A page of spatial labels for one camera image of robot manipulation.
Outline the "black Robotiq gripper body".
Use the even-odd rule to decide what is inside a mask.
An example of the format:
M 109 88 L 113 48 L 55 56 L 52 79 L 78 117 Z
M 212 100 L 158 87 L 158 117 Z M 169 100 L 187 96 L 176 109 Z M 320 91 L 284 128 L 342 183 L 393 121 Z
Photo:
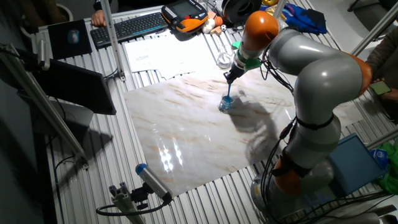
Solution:
M 239 61 L 234 61 L 231 64 L 231 68 L 228 71 L 229 72 L 229 78 L 230 75 L 235 74 L 236 75 L 236 79 L 240 78 L 241 76 L 243 76 L 246 73 L 246 64 L 243 62 L 239 62 Z

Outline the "bystander hand by keyboard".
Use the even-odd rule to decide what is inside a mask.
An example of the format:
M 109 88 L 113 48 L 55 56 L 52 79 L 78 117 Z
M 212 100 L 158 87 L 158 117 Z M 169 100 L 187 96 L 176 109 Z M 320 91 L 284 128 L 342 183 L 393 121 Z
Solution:
M 95 27 L 106 26 L 103 10 L 98 10 L 91 16 L 91 24 Z

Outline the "bystander hand holding phone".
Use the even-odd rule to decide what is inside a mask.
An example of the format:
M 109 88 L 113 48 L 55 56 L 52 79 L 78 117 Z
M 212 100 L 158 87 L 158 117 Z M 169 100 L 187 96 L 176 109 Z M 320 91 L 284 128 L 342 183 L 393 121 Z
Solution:
M 376 79 L 373 81 L 373 83 L 377 83 L 377 82 L 384 82 L 385 84 L 387 84 L 385 78 L 380 79 Z M 391 91 L 388 93 L 384 93 L 383 95 L 380 95 L 381 98 L 383 98 L 384 100 L 391 100 L 391 101 L 397 101 L 398 100 L 398 92 L 397 89 L 390 87 Z

